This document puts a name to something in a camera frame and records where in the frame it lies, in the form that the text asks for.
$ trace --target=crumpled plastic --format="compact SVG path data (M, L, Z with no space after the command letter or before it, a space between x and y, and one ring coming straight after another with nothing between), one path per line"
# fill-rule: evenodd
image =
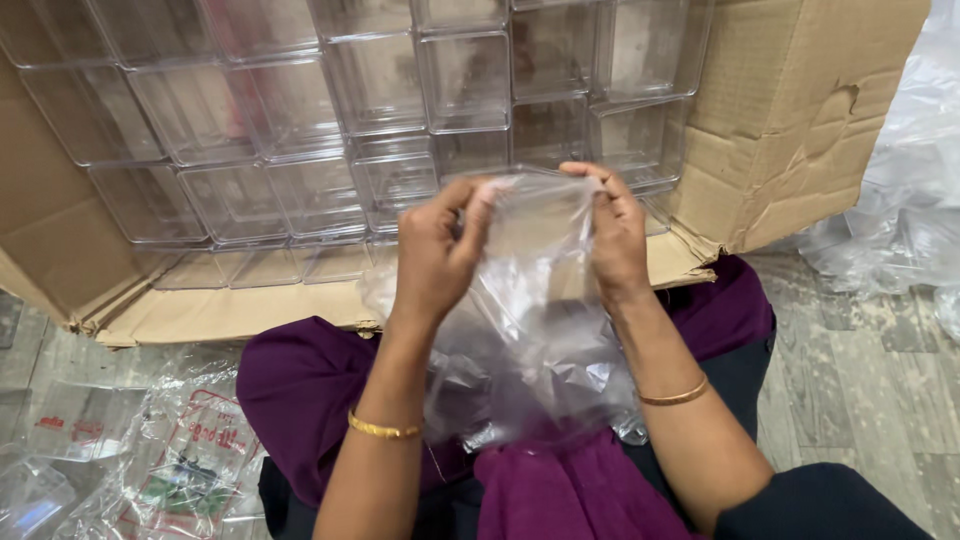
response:
M646 440L634 385L589 256L595 179L520 172L497 177L484 260L441 324L430 356L424 437L470 452L520 439L562 443L616 422ZM385 322L396 269L358 288Z
M263 517L259 440L236 402L228 345L187 347L147 392L98 488L55 539L226 537Z
M795 240L837 292L960 285L960 0L933 0L856 206ZM956 317L938 311L945 329Z

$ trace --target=tiled floor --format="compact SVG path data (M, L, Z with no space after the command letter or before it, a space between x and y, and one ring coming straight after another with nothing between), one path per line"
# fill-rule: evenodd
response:
M845 463L939 540L960 540L960 347L936 324L931 291L861 302L824 292L796 256L748 260L779 318L759 404L774 467ZM147 384L176 350L109 353L0 296L0 443L31 425L51 380Z

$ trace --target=woman's left hand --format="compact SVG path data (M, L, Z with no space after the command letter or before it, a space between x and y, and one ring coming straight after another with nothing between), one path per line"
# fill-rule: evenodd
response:
M489 178L459 179L399 219L399 263L392 321L439 326L467 293L483 256L496 190ZM454 236L458 210L464 228Z

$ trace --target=hand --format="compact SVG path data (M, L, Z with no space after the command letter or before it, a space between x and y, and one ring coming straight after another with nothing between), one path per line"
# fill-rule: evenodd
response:
M593 272L607 311L654 297L647 274L646 212L615 173L603 166L569 161L568 174L592 176L606 191L593 197Z
M489 178L458 179L399 219L399 264L391 320L439 326L467 293L483 248L496 190ZM454 236L457 210L464 229Z

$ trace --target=woman's right hand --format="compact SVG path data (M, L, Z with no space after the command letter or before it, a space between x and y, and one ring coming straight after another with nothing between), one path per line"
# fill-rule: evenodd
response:
M567 174L592 176L606 191L593 198L593 271L607 311L654 298L647 274L646 212L610 169L584 161L560 165Z

